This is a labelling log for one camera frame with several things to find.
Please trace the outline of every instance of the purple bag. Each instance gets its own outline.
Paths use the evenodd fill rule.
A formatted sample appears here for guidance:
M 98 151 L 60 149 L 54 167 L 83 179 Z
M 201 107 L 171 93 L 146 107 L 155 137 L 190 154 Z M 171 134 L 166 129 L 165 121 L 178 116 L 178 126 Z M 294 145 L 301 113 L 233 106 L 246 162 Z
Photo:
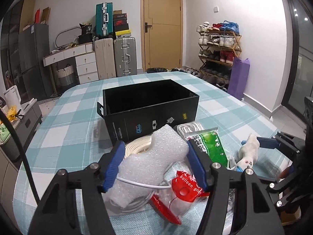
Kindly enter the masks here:
M 244 95 L 249 70 L 250 61 L 248 58 L 242 61 L 235 57 L 227 92 L 238 100 L 241 100 Z

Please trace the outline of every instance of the blue and white checkered tablecloth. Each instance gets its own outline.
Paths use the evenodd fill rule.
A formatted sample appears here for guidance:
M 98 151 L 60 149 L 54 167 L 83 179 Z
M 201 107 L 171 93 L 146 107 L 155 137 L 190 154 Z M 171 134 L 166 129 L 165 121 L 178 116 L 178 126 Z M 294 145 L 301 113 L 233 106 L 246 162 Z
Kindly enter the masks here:
M 67 169 L 68 172 L 81 170 L 111 150 L 104 120 L 96 112 L 97 102 L 103 103 L 103 89 L 165 79 L 172 79 L 200 96 L 196 121 L 206 129 L 218 127 L 224 149 L 235 158 L 240 142 L 246 140 L 250 133 L 262 137 L 276 134 L 276 127 L 257 111 L 188 73 L 140 74 L 78 85 L 61 96 L 26 152 L 39 196 L 42 197 L 59 169 Z M 258 175 L 275 177 L 288 162 L 278 150 L 261 148 L 254 170 Z M 81 230 L 83 234 L 89 234 L 80 190 L 76 195 Z M 145 211 L 111 216 L 110 219 L 117 235 L 192 235 L 198 229 L 205 205 L 206 201 L 193 205 L 183 216 L 180 226 L 164 221 L 149 205 Z M 27 234 L 35 209 L 36 203 L 22 165 L 15 185 L 13 210 L 23 234 Z

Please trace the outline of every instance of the white foam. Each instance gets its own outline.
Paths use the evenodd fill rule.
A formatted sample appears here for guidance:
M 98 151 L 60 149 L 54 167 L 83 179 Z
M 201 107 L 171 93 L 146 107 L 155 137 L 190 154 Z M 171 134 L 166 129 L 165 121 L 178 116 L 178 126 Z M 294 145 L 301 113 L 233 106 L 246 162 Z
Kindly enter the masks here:
M 188 151 L 187 143 L 169 125 L 165 125 L 152 134 L 148 151 L 131 154 L 122 161 L 118 176 L 139 183 L 159 185 L 167 167 L 183 161 Z M 152 190 L 115 180 L 107 194 L 113 202 L 125 208 L 138 197 L 149 195 Z

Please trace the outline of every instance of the metal screw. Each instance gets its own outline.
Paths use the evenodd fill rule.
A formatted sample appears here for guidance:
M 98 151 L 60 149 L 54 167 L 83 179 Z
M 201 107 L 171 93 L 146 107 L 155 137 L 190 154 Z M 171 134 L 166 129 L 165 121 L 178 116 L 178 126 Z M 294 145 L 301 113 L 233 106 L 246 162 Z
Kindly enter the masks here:
M 57 173 L 58 173 L 58 175 L 63 176 L 66 173 L 66 170 L 65 169 L 59 169 Z
M 90 165 L 90 168 L 92 168 L 92 169 L 97 169 L 99 167 L 99 164 L 98 163 L 92 163 L 91 165 Z
M 212 164 L 212 167 L 213 167 L 214 169 L 219 169 L 219 168 L 221 167 L 221 165 L 220 165 L 219 163 L 213 163 L 213 164 Z
M 247 173 L 248 175 L 252 175 L 252 174 L 253 174 L 253 170 L 252 170 L 252 169 L 246 169 L 246 173 Z

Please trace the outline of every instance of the red sneaker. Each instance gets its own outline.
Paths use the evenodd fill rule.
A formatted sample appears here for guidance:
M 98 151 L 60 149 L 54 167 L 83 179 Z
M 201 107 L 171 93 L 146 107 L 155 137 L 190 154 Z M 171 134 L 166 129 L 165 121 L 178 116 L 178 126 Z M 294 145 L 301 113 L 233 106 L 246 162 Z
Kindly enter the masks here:
M 216 30 L 216 31 L 219 31 L 220 29 L 220 27 L 222 27 L 224 24 L 221 24 L 221 23 L 218 23 L 218 24 L 213 24 L 212 25 L 212 29 L 213 30 Z
M 228 51 L 227 55 L 226 55 L 226 63 L 233 64 L 235 57 L 236 56 L 235 56 L 235 54 L 233 52 Z
M 227 51 L 221 51 L 221 58 L 220 61 L 221 62 L 226 62 L 226 56 L 227 56 Z

